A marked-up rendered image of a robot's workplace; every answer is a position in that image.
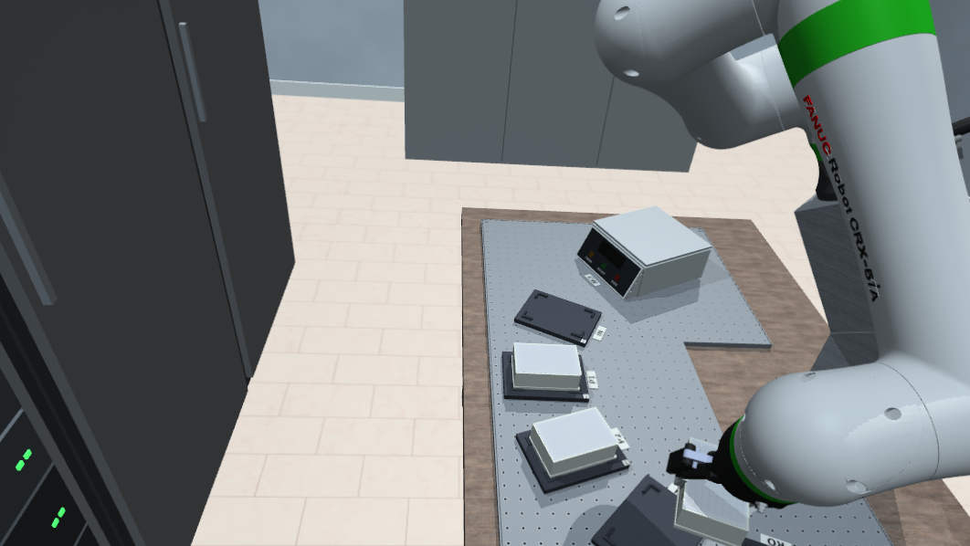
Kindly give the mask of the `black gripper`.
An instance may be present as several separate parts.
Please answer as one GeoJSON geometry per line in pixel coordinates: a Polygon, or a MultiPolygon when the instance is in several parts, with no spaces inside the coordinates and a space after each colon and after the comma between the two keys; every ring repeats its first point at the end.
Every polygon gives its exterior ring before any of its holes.
{"type": "Polygon", "coordinates": [[[727,486],[718,465],[717,452],[718,449],[716,451],[710,451],[705,455],[700,453],[700,449],[694,444],[686,443],[684,448],[670,453],[666,472],[671,475],[676,474],[673,485],[681,486],[688,479],[707,479],[713,483],[722,484],[731,495],[748,502],[739,497],[727,486]]]}

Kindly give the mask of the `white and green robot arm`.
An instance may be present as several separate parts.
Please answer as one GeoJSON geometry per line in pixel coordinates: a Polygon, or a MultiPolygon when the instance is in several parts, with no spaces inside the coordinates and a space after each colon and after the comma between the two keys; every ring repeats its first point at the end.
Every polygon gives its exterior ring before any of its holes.
{"type": "Polygon", "coordinates": [[[951,123],[929,0],[601,0],[594,37],[709,149],[804,130],[858,260],[878,360],[758,389],[718,445],[727,486],[764,514],[970,477],[970,118],[951,123]]]}

